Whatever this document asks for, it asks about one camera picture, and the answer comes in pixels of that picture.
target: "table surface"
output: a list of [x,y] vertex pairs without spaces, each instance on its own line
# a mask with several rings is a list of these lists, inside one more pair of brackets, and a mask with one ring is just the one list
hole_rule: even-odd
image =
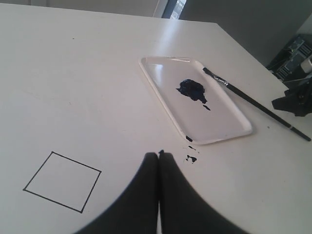
[[[283,96],[285,86],[217,24],[0,4],[0,30],[1,106],[16,97],[26,97],[19,98],[21,105],[35,99],[68,119],[77,118],[76,126],[93,129],[84,131],[96,139],[90,143],[86,137],[88,145],[81,146],[83,139],[74,130],[62,133],[71,145],[54,133],[45,134],[47,141],[36,135],[40,127],[23,135],[3,117],[14,122],[23,116],[1,108],[1,233],[80,229],[112,204],[146,152],[161,149],[174,155],[212,207],[243,229],[253,234],[311,232],[311,143],[226,90],[252,123],[253,134],[192,145],[200,153],[191,164],[185,157],[195,152],[139,67],[144,56],[195,58],[311,136],[312,117],[274,110],[271,101]],[[48,116],[34,111],[34,119]],[[102,170],[82,214],[22,191],[52,150]]]

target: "black machine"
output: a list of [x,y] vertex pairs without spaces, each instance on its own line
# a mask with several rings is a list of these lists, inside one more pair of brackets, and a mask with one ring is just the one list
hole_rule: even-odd
[[304,117],[312,113],[312,35],[298,35],[267,66],[289,90],[272,101],[277,110]]

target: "white tray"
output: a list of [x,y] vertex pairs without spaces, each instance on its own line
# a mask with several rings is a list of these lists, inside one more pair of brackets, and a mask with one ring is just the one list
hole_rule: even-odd
[[[208,144],[250,134],[252,126],[203,65],[192,58],[145,57],[140,66],[162,105],[184,139]],[[210,111],[200,100],[193,101],[177,88],[186,79],[205,88]]]

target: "brush handle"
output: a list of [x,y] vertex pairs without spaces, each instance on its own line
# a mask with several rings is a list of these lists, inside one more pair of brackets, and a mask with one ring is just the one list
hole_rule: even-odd
[[272,111],[270,111],[269,109],[267,109],[266,107],[264,107],[263,105],[261,105],[259,102],[255,101],[254,99],[252,99],[250,96],[248,96],[247,94],[245,94],[244,92],[240,91],[239,89],[237,89],[235,86],[231,85],[231,84],[227,84],[226,87],[231,90],[233,93],[239,95],[241,98],[245,99],[247,102],[251,103],[252,105],[254,105],[255,107],[257,107],[258,109],[260,109],[261,111],[263,111],[264,113],[266,113],[267,115],[271,116],[272,118],[274,118],[275,120],[277,120],[278,122],[280,122],[281,124],[283,124],[284,126],[286,126],[287,128],[289,128],[290,130],[292,130],[294,133],[296,133],[297,135],[301,136],[302,138],[304,138],[307,141],[311,141],[311,138],[308,137],[307,135],[303,134],[301,131],[299,131],[298,129],[296,129],[295,127],[292,127],[291,124],[289,124],[288,122],[286,122],[285,120],[283,120],[281,117],[277,116],[276,114],[274,114]]

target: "paintbrush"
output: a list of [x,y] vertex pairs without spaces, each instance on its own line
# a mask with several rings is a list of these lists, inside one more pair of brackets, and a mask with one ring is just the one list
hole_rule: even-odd
[[296,129],[295,127],[292,127],[291,124],[289,124],[288,122],[286,122],[285,120],[283,120],[281,117],[277,116],[276,114],[274,114],[272,111],[270,111],[269,109],[267,109],[266,107],[264,107],[263,105],[261,105],[259,102],[255,101],[254,99],[252,99],[250,96],[248,96],[247,94],[245,94],[244,92],[242,92],[241,90],[237,89],[235,86],[231,85],[230,83],[228,83],[226,80],[222,79],[221,77],[215,75],[214,73],[212,73],[210,70],[208,70],[206,67],[203,68],[203,71],[210,75],[213,79],[215,79],[216,81],[218,81],[219,83],[223,84],[225,87],[227,87],[229,90],[231,90],[233,93],[239,95],[241,98],[245,99],[247,102],[251,103],[252,105],[254,105],[255,107],[257,107],[258,109],[260,109],[261,111],[263,111],[264,113],[266,113],[267,115],[271,116],[272,118],[274,118],[275,120],[277,120],[278,122],[280,122],[281,124],[283,124],[284,126],[286,126],[287,128],[289,128],[290,130],[292,130],[294,133],[296,133],[298,136],[304,138],[307,141],[311,141],[311,138],[308,137],[307,135],[303,134],[301,131],[299,131],[298,129]]

